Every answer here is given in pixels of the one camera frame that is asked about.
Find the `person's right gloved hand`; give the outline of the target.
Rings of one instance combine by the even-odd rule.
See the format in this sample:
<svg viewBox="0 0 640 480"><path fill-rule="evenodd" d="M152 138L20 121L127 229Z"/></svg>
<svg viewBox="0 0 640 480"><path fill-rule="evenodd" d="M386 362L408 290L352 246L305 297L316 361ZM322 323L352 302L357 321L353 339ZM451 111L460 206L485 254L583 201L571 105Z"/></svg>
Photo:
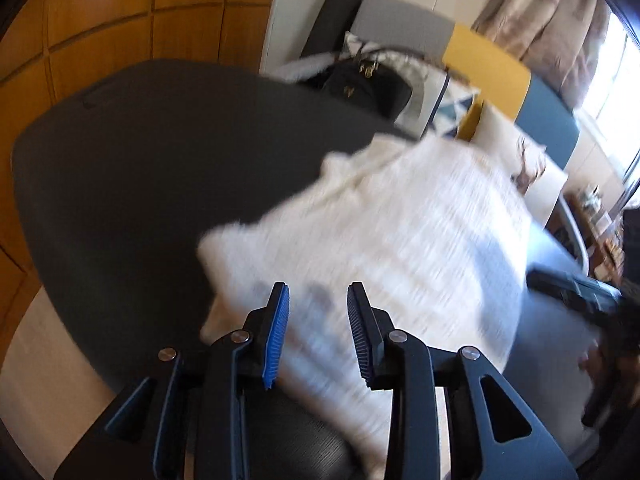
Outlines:
<svg viewBox="0 0 640 480"><path fill-rule="evenodd" d="M605 372L606 366L600 344L593 341L578 361L578 368L596 382Z"/></svg>

